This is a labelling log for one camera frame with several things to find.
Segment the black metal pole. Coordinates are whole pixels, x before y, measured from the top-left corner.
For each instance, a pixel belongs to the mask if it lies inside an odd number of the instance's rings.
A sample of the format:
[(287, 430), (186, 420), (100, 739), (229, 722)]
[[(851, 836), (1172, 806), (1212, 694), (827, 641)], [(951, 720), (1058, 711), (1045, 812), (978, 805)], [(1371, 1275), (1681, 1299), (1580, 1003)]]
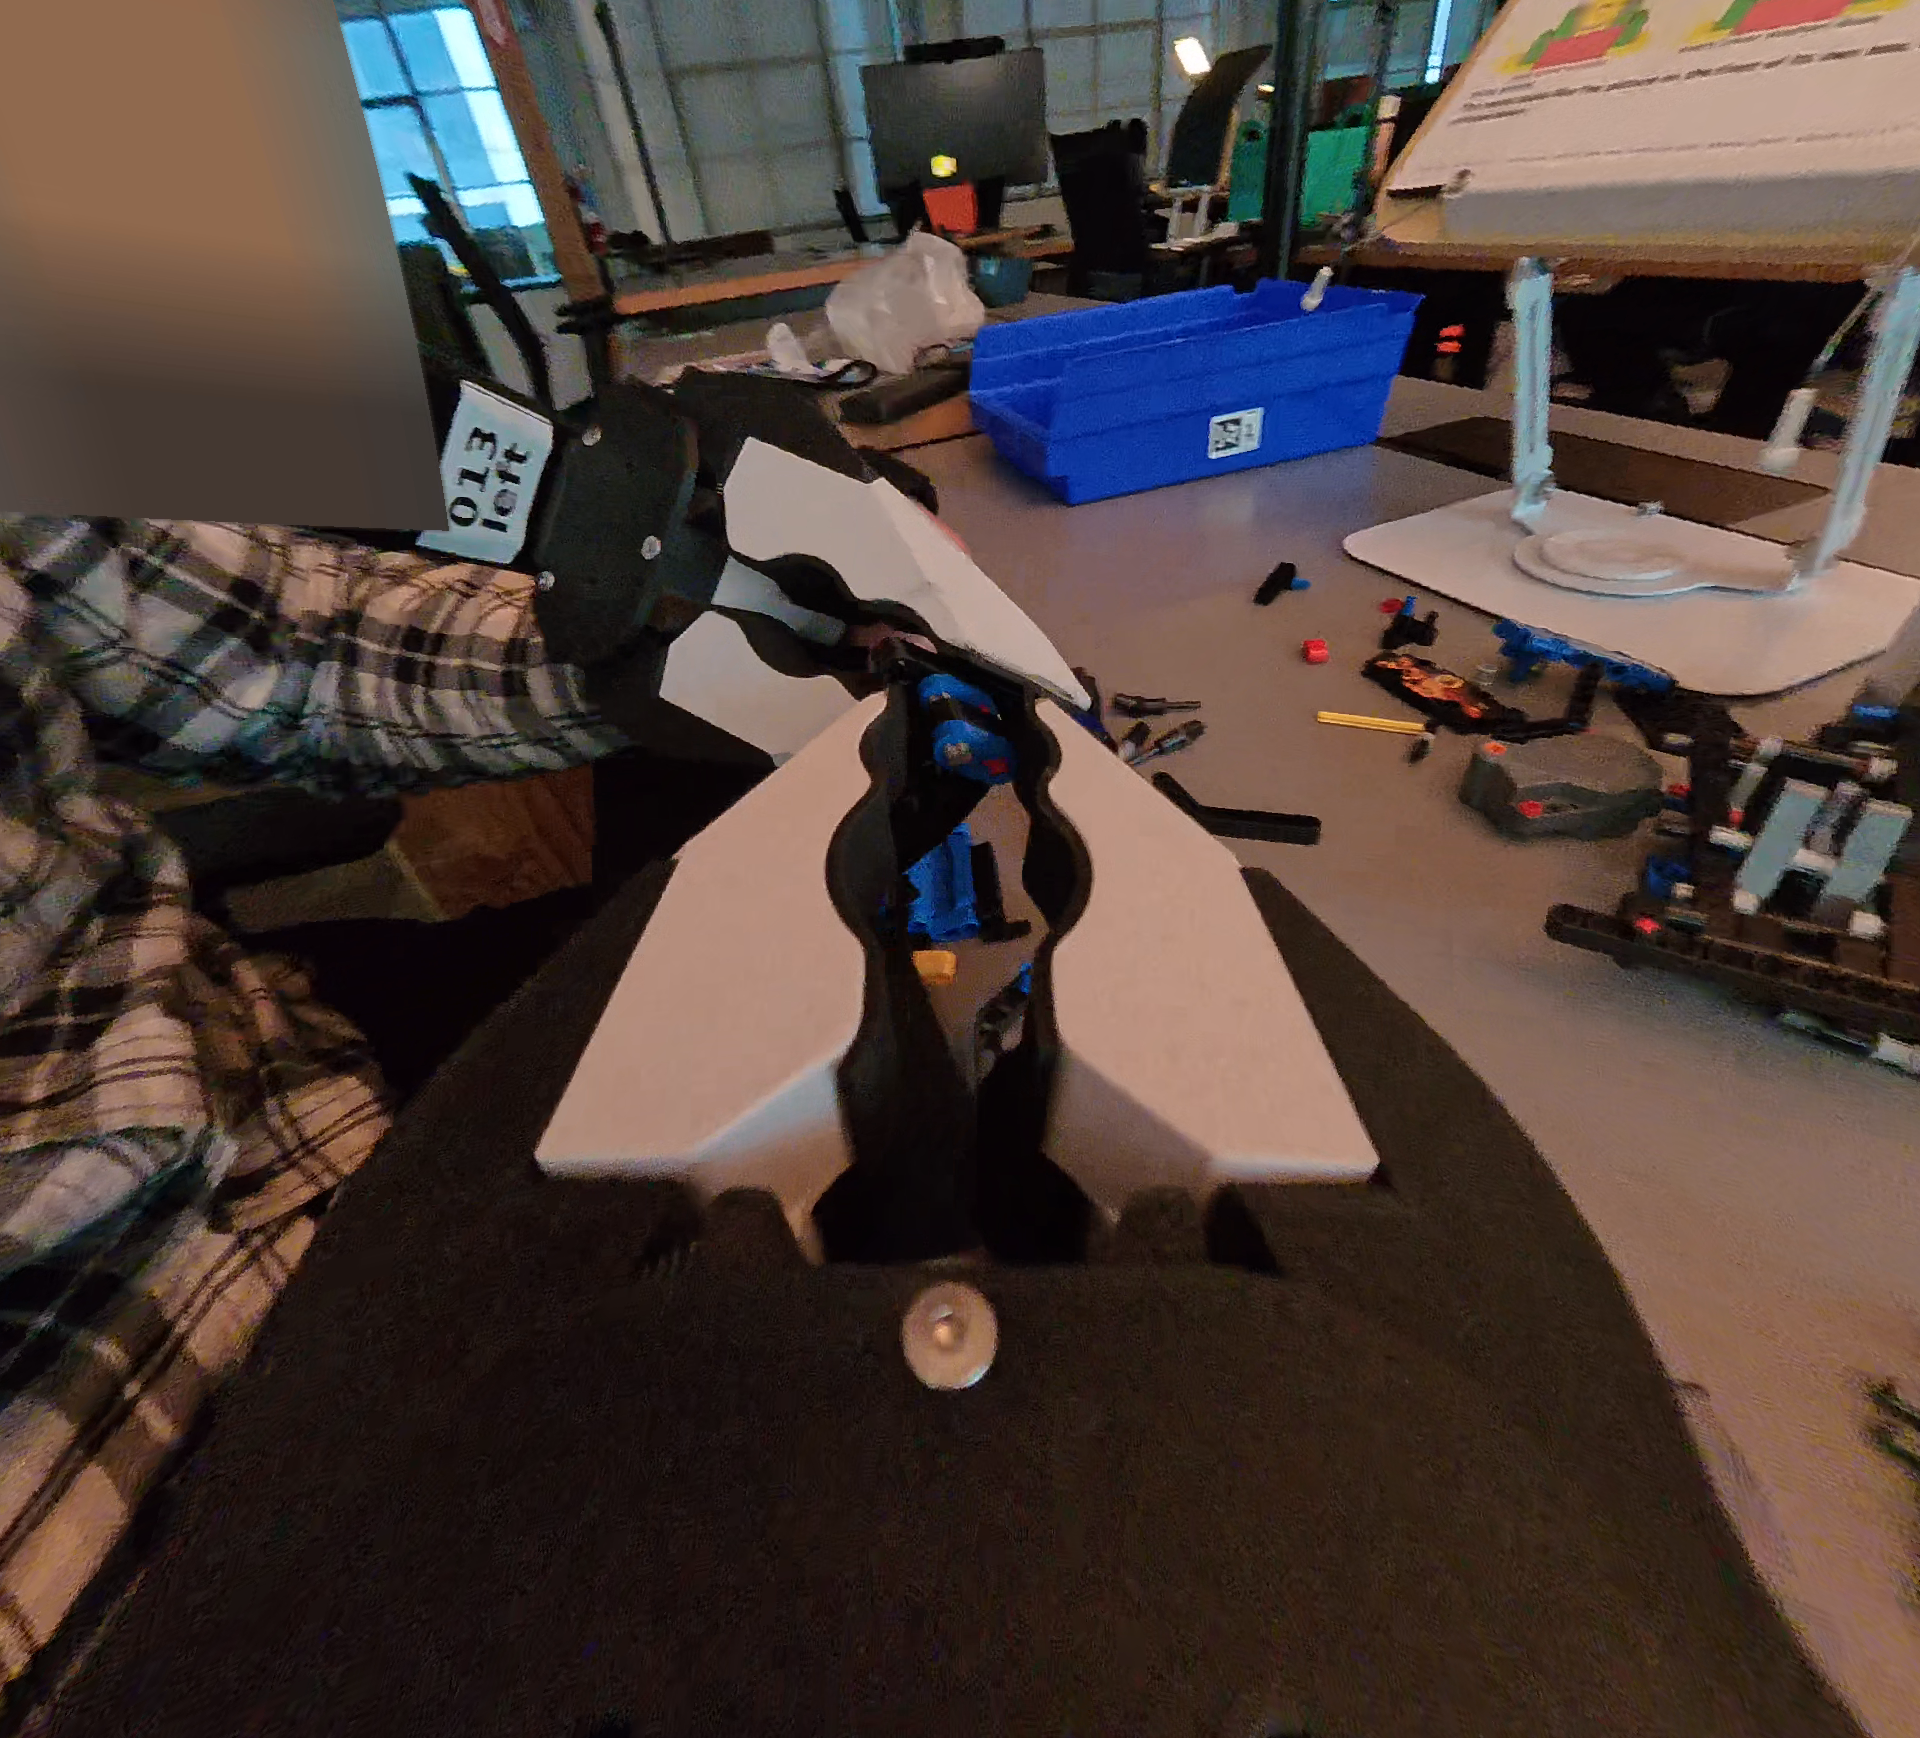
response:
[(1316, 101), (1316, 36), (1322, 5), (1326, 0), (1281, 0), (1275, 95), (1265, 139), (1265, 190), (1260, 203), (1260, 279), (1289, 276), (1298, 244), (1309, 128)]

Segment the white document stand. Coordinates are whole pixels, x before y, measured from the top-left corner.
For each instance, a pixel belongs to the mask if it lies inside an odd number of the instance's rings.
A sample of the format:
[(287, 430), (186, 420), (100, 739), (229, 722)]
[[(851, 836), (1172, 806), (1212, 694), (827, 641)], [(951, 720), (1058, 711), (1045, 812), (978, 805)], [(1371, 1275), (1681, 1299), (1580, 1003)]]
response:
[(1567, 492), (1547, 440), (1554, 276), (1508, 276), (1518, 328), (1508, 492), (1363, 529), (1344, 553), (1482, 615), (1567, 634), (1721, 696), (1788, 694), (1883, 658), (1917, 622), (1917, 581), (1843, 562), (1917, 358), (1917, 270), (1874, 290), (1870, 362), (1822, 524), (1788, 547)]

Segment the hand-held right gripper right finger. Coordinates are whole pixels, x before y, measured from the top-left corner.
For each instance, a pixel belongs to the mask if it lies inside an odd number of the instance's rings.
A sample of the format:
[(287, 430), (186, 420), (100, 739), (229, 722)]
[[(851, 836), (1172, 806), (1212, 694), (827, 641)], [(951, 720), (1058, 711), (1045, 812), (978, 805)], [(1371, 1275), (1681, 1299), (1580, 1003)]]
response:
[(1085, 1254), (1139, 1196), (1367, 1185), (1380, 1148), (1244, 867), (1058, 702), (1017, 734), (1041, 916), (1006, 1059), (1006, 1251)]

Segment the blue plastic storage bin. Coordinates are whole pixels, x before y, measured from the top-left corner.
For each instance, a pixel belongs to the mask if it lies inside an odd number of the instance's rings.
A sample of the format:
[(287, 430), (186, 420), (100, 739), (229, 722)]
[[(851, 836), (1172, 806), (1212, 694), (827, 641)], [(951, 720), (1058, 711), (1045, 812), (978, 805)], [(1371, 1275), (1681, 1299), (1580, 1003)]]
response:
[(989, 325), (974, 427), (1051, 499), (1126, 499), (1375, 440), (1422, 296), (1209, 286)]

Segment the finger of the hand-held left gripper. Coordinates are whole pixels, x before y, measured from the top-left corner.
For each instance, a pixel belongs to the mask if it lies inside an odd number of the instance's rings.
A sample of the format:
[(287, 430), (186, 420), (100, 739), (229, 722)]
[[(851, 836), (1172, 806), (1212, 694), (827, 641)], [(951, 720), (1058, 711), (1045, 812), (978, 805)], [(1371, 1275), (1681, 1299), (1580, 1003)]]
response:
[(731, 742), (789, 763), (881, 688), (841, 619), (785, 595), (720, 595), (665, 648), (661, 699)]
[(745, 438), (721, 482), (728, 567), (714, 600), (827, 641), (827, 622), (883, 622), (1071, 711), (1084, 681), (1044, 629), (921, 503), (857, 455), (833, 468)]

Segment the black toy truck chassis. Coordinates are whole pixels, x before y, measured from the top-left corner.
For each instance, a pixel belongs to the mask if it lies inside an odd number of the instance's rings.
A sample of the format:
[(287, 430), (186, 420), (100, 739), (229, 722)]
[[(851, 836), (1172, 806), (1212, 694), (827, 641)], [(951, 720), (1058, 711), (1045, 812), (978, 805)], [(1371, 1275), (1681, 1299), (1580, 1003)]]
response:
[(1685, 758), (1615, 907), (1546, 935), (1619, 967), (1707, 981), (1917, 1079), (1917, 694), (1862, 696), (1807, 736), (1701, 699), (1664, 716)]

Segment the small blue black toy connector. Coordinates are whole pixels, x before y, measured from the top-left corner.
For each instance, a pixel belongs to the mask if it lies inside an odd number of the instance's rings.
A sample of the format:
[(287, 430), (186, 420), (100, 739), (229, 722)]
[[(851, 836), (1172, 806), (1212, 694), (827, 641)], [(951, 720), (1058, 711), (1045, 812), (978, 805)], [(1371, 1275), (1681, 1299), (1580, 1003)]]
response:
[(889, 832), (905, 904), (905, 936), (927, 981), (954, 981), (959, 948), (1031, 935), (1006, 907), (1000, 861), (974, 812), (1014, 780), (1014, 744), (986, 688), (954, 674), (912, 685), (905, 767)]

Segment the wooden table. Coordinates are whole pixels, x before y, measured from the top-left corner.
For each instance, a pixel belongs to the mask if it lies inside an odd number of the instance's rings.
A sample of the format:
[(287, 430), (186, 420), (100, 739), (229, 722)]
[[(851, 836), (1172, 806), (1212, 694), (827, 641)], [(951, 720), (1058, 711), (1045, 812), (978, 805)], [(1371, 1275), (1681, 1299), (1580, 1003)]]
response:
[(565, 301), (559, 308), (559, 328), (566, 334), (593, 334), (613, 330), (617, 323), (651, 320), (661, 330), (668, 316), (833, 290), (857, 270), (893, 253), (893, 244), (848, 244), (680, 265), (642, 282)]

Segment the printed instruction sheet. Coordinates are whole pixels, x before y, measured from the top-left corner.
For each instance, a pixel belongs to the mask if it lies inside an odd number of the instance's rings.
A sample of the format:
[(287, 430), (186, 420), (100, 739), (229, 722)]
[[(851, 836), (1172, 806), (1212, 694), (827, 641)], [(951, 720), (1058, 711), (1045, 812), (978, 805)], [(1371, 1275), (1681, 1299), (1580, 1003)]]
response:
[(1543, 253), (1893, 253), (1917, 232), (1917, 0), (1508, 0), (1375, 225)]

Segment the light grey desk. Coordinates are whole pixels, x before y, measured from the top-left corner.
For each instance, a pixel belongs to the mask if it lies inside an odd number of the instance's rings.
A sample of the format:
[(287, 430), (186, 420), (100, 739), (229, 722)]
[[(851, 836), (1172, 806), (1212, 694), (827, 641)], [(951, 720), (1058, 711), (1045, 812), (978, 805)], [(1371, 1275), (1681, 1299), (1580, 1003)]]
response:
[[(1202, 791), (1327, 815), (1275, 922), (1387, 1185), (1250, 1196), (1253, 1271), (1022, 1272), (1071, 1400), (878, 1484), (851, 1407), (685, 1508), (661, 1736), (1914, 1736), (1917, 1557), (1855, 1437), (1917, 1386), (1917, 1096), (1536, 935), (1599, 850), (1501, 853), (1442, 781), (1312, 747), (1240, 595), (1344, 581), (1339, 516), (1468, 492), (1405, 455), (1054, 507), (912, 430), (965, 536), (1071, 646), (1222, 699)], [(1098, 1313), (1093, 1335), (1079, 1313)]]

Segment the blue toy bracket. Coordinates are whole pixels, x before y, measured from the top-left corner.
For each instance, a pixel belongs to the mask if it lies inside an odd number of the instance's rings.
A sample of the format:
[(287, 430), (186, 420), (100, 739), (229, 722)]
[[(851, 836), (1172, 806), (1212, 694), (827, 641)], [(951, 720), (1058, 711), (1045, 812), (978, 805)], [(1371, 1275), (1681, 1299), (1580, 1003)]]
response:
[(1677, 691), (1674, 677), (1664, 670), (1646, 665), (1645, 660), (1619, 658), (1599, 653), (1597, 646), (1577, 644), (1566, 634), (1526, 626), (1521, 622), (1498, 622), (1495, 626), (1498, 658), (1504, 663), (1504, 677), (1508, 682), (1530, 682), (1547, 665), (1566, 665), (1580, 674), (1592, 671), (1601, 685), (1633, 694), (1670, 694)]

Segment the grey toy motor block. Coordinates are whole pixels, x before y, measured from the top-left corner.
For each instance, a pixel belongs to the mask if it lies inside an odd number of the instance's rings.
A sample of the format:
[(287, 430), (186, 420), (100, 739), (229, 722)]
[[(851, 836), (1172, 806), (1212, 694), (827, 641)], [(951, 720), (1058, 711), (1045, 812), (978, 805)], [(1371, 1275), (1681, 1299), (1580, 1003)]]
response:
[(1459, 802), (1518, 842), (1625, 839), (1664, 806), (1664, 795), (1654, 756), (1597, 730), (1482, 739), (1459, 781)]

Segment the person's plaid shirt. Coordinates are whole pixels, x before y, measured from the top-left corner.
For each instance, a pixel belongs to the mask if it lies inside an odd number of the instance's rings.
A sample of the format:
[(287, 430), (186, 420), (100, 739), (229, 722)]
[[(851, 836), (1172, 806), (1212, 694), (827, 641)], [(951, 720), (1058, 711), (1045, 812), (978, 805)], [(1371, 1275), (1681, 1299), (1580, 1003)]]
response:
[(184, 1453), (389, 1129), (363, 1038), (188, 904), (2, 648), (2, 1684)]

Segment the clear plastic bag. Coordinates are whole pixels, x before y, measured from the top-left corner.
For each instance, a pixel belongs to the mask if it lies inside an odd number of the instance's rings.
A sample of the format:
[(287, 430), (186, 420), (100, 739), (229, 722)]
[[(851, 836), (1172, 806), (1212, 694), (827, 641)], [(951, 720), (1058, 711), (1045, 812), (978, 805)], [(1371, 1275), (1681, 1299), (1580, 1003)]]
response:
[(848, 363), (903, 379), (921, 354), (969, 345), (983, 325), (986, 308), (968, 253), (943, 234), (913, 232), (833, 287), (823, 337), (803, 341), (776, 323), (764, 354), (788, 379), (821, 379)]

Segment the black orange flame toy panel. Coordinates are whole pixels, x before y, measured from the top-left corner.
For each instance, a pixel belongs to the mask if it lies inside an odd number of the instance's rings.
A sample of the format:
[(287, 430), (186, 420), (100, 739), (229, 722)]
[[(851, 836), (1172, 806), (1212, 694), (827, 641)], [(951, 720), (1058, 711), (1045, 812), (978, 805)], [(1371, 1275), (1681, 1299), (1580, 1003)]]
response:
[(1429, 729), (1456, 730), (1463, 736), (1498, 736), (1522, 720), (1521, 711), (1498, 699), (1474, 681), (1439, 665), (1419, 653), (1375, 653), (1363, 663), (1363, 674), (1384, 694), (1419, 711)]

